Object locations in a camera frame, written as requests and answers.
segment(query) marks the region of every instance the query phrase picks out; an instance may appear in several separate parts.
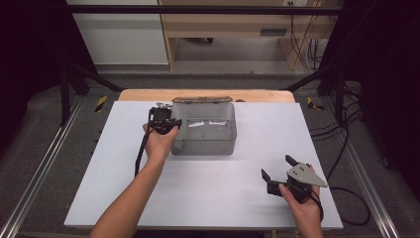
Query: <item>white cabinet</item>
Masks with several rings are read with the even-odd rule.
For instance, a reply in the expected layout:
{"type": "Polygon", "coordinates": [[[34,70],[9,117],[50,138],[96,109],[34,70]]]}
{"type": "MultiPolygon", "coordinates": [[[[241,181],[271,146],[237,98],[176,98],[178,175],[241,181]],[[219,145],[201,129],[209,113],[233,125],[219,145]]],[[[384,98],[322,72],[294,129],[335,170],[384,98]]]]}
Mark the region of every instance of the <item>white cabinet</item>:
{"type": "MultiPolygon", "coordinates": [[[[67,0],[86,5],[157,5],[156,0],[67,0]]],[[[95,64],[168,64],[159,14],[73,14],[95,64]]]]}

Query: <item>yellow and black tape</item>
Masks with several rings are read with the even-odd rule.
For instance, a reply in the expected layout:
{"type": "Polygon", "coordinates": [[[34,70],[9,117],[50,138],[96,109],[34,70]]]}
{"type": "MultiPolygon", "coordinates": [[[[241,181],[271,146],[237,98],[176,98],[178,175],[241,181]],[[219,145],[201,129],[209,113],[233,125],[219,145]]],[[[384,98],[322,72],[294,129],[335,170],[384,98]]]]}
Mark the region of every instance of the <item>yellow and black tape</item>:
{"type": "Polygon", "coordinates": [[[107,96],[101,96],[101,98],[99,98],[98,104],[96,105],[96,108],[95,108],[95,112],[100,112],[102,110],[102,107],[104,106],[106,99],[107,99],[107,96]]]}
{"type": "Polygon", "coordinates": [[[325,108],[323,106],[315,106],[315,104],[312,102],[311,97],[308,97],[308,108],[309,109],[316,109],[316,110],[319,110],[319,111],[325,110],[325,108]]]}

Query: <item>clear plastic item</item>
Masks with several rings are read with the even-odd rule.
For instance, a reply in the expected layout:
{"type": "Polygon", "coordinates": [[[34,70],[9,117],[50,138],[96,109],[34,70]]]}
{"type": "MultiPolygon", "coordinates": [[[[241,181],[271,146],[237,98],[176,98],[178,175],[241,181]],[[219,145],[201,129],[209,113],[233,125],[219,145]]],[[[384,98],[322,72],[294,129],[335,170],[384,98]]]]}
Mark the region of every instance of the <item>clear plastic item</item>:
{"type": "Polygon", "coordinates": [[[182,119],[182,126],[170,150],[175,156],[234,153],[237,127],[235,108],[231,102],[174,102],[172,117],[182,119]]]}

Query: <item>white tabletop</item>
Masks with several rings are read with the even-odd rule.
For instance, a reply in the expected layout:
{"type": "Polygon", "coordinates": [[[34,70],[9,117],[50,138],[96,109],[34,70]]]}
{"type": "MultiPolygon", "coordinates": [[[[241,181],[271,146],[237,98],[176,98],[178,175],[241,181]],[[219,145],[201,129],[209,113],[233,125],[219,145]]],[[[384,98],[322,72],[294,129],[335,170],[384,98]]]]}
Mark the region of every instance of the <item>white tabletop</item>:
{"type": "MultiPolygon", "coordinates": [[[[139,221],[153,229],[281,229],[295,223],[283,198],[266,193],[264,169],[286,180],[284,156],[312,164],[325,180],[300,105],[234,103],[238,137],[231,156],[169,155],[139,221]]],[[[142,125],[155,102],[114,103],[64,225],[91,228],[134,176],[142,125]]],[[[147,160],[144,153],[141,167],[147,160]]],[[[331,191],[321,188],[324,229],[343,228],[331,191]]]]}

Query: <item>person's right arm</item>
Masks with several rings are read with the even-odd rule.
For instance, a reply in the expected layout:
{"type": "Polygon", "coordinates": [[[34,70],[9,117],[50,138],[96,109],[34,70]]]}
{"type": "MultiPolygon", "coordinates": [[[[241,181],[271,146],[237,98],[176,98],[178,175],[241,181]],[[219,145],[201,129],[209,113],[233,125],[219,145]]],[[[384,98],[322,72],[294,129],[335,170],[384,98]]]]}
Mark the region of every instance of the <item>person's right arm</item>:
{"type": "MultiPolygon", "coordinates": [[[[302,238],[324,237],[321,229],[321,218],[318,205],[312,199],[308,199],[305,203],[300,204],[287,187],[281,184],[279,188],[281,194],[291,208],[294,221],[302,238]]],[[[314,185],[313,191],[319,196],[319,186],[314,185]]]]}

